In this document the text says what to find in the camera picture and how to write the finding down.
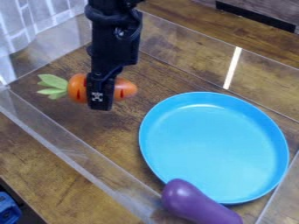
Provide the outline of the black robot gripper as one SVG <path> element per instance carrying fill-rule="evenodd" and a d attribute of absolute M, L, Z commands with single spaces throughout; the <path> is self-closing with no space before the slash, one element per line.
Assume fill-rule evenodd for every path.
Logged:
<path fill-rule="evenodd" d="M 85 13 L 93 23 L 93 40 L 87 98 L 94 110 L 113 109 L 117 78 L 110 75 L 138 62 L 143 13 L 137 6 L 143 1 L 89 0 Z"/>

